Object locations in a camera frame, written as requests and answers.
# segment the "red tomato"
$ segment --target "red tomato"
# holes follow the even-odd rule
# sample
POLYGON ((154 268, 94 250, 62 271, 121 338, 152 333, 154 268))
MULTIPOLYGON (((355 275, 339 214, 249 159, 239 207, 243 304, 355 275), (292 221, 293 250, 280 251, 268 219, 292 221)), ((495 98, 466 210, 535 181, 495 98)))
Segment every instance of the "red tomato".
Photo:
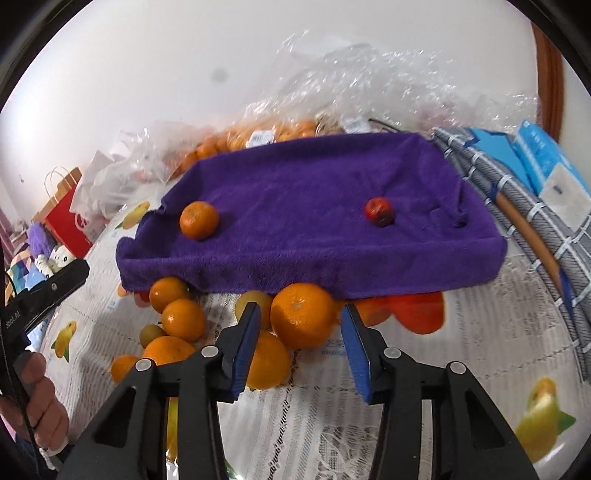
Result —
POLYGON ((374 225, 387 226, 394 223, 395 213, 390 202, 384 197, 376 197, 365 204, 365 216, 374 225))

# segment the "pink curtain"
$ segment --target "pink curtain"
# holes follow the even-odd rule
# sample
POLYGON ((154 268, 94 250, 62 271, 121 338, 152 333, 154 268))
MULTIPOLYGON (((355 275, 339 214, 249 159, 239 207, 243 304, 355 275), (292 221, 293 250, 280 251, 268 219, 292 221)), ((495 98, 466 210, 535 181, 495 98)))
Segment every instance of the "pink curtain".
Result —
POLYGON ((4 252, 4 269, 10 266, 12 257, 14 257, 14 245, 10 240, 11 225, 0 208, 0 241, 2 242, 2 250, 4 252))

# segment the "finger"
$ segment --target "finger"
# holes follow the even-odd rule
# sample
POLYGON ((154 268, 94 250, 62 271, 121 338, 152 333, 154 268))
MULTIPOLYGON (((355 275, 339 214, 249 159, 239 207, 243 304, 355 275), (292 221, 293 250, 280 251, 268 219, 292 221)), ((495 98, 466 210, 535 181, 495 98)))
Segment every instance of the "finger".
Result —
POLYGON ((22 425, 22 415, 18 407, 6 397, 0 397, 0 413, 13 429, 22 425))
POLYGON ((37 383, 45 376, 47 361, 45 357, 37 352, 33 352, 31 358, 22 369, 21 380, 23 383, 37 383))
POLYGON ((51 438, 60 424, 61 417, 60 403, 54 398, 54 401, 47 407, 39 421, 39 425, 35 428, 35 440, 39 447, 49 447, 51 438))
POLYGON ((68 435, 68 429, 70 427, 70 419, 68 418, 68 414, 66 409, 61 405, 61 419, 56 428, 56 431, 53 432, 51 437, 51 441, 49 442, 49 448, 51 450, 57 450, 61 447, 68 435))
POLYGON ((53 382, 43 377, 35 384, 35 390, 27 405, 27 415, 32 426, 35 426, 47 407, 56 399, 56 388, 53 382))

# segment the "silver screw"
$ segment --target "silver screw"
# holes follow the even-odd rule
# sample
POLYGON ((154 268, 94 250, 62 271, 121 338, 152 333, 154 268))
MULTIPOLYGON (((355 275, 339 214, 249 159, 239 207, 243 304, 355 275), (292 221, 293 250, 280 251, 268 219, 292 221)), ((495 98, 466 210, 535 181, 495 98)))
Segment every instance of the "silver screw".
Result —
POLYGON ((402 356, 402 352, 395 346, 389 346, 384 350, 384 355, 388 358, 400 358, 402 356))
POLYGON ((466 373, 466 365, 464 365, 461 362, 453 362, 449 366, 449 370, 451 370, 455 374, 462 375, 462 374, 465 374, 466 373))
POLYGON ((220 350, 218 350, 216 346, 214 346, 214 345, 207 345, 207 346, 204 346, 203 347, 203 349, 201 350, 201 354, 205 358, 211 358, 213 356, 216 356, 219 351, 220 350))
POLYGON ((142 358, 135 363, 135 369, 138 372, 145 372, 152 366, 152 362, 147 358, 142 358))

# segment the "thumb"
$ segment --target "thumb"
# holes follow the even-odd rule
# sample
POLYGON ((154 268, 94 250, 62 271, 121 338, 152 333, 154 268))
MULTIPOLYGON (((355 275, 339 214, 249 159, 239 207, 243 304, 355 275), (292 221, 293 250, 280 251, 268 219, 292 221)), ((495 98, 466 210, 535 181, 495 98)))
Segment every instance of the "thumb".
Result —
POLYGON ((18 407, 12 400, 3 396, 0 396, 0 413, 13 429, 16 430, 22 425, 22 415, 18 407))

